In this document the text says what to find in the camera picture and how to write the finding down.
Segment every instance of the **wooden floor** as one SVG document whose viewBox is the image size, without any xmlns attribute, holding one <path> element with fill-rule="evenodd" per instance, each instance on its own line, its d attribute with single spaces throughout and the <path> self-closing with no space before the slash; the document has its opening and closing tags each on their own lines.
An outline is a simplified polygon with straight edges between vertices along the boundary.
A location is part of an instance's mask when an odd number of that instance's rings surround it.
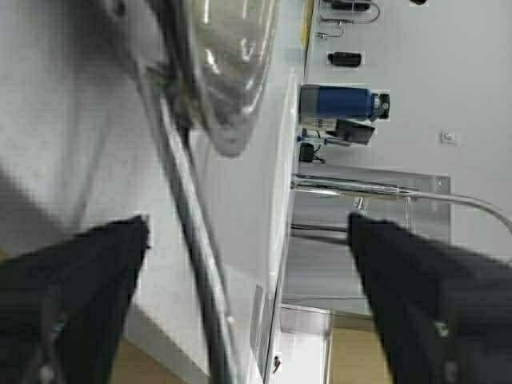
<svg viewBox="0 0 512 384">
<path fill-rule="evenodd" d="M 334 328 L 330 384 L 391 384 L 386 358 L 373 332 Z"/>
</svg>

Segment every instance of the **small black device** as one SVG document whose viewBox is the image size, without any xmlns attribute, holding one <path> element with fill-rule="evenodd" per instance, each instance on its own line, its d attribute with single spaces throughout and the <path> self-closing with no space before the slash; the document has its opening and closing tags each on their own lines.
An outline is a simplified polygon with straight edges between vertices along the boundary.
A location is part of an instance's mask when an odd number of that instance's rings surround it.
<svg viewBox="0 0 512 384">
<path fill-rule="evenodd" d="M 301 149 L 298 155 L 300 162 L 313 162 L 314 160 L 314 146 L 308 142 L 301 144 Z"/>
<path fill-rule="evenodd" d="M 356 12 L 366 12 L 371 4 L 368 2 L 357 2 L 355 0 L 326 0 L 330 2 L 333 10 L 354 10 Z"/>
<path fill-rule="evenodd" d="M 362 62 L 361 54 L 351 52 L 333 52 L 327 55 L 327 59 L 333 66 L 344 66 L 345 68 L 358 68 Z"/>
<path fill-rule="evenodd" d="M 339 138 L 344 142 L 367 146 L 374 132 L 375 128 L 372 126 L 352 122 L 350 120 L 337 120 L 336 129 L 327 131 L 327 134 Z"/>
</svg>

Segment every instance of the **wall outlet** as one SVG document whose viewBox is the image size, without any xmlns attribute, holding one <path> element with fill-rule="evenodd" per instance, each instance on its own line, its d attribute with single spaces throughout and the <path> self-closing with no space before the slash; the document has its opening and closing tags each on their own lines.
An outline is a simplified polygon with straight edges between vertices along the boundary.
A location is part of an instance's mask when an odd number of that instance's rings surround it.
<svg viewBox="0 0 512 384">
<path fill-rule="evenodd" d="M 455 132 L 441 132 L 439 134 L 439 142 L 441 144 L 457 146 L 460 143 L 460 135 Z"/>
</svg>

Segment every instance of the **metal rail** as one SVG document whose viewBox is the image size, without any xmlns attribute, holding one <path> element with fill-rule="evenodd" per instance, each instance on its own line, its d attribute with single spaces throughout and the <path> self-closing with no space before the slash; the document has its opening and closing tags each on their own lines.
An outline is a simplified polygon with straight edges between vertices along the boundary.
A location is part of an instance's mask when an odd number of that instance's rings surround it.
<svg viewBox="0 0 512 384">
<path fill-rule="evenodd" d="M 218 248 L 202 205 L 190 148 L 186 144 L 187 132 L 179 131 L 171 112 L 172 98 L 154 83 L 151 76 L 141 76 L 138 85 L 194 270 L 208 343 L 211 382 L 240 383 L 242 372 L 234 342 L 234 317 Z"/>
<path fill-rule="evenodd" d="M 324 196 L 367 196 L 371 198 L 393 198 L 397 200 L 432 200 L 439 202 L 449 202 L 460 206 L 469 206 L 477 210 L 487 212 L 499 220 L 512 234 L 512 221 L 498 207 L 489 202 L 461 196 L 456 194 L 433 194 L 421 192 L 413 188 L 405 188 L 393 184 L 379 182 L 365 182 L 361 180 L 347 180 L 342 178 L 321 178 L 317 176 L 308 176 L 296 174 L 291 183 L 293 190 L 307 192 L 311 194 L 321 194 Z"/>
</svg>

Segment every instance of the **black object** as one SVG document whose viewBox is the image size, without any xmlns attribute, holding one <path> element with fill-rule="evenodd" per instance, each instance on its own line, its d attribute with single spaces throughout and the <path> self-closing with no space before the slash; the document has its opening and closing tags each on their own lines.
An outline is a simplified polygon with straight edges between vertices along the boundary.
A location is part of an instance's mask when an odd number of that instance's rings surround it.
<svg viewBox="0 0 512 384">
<path fill-rule="evenodd" d="M 379 108 L 374 111 L 374 115 L 370 117 L 371 122 L 377 119 L 387 120 L 390 118 L 391 98 L 388 94 L 380 94 L 378 96 Z"/>
<path fill-rule="evenodd" d="M 354 10 L 356 12 L 365 12 L 371 4 L 368 2 L 357 2 L 356 0 L 329 0 L 330 6 L 333 10 Z"/>
<path fill-rule="evenodd" d="M 349 245 L 397 384 L 512 378 L 512 269 L 350 216 Z"/>
<path fill-rule="evenodd" d="M 358 68 L 362 62 L 361 54 L 351 52 L 334 52 L 328 54 L 327 58 L 333 66 L 344 66 L 345 68 Z"/>
<path fill-rule="evenodd" d="M 361 144 L 363 146 L 368 145 L 368 142 L 370 142 L 374 132 L 375 128 L 372 126 L 367 126 L 358 122 L 352 122 L 350 120 L 337 120 L 336 130 L 327 131 L 329 135 L 335 136 L 340 140 Z"/>
<path fill-rule="evenodd" d="M 298 155 L 300 162 L 313 162 L 314 160 L 314 146 L 308 142 L 301 144 L 301 149 Z"/>
<path fill-rule="evenodd" d="M 146 252 L 141 218 L 0 265 L 0 382 L 107 384 Z"/>
</svg>

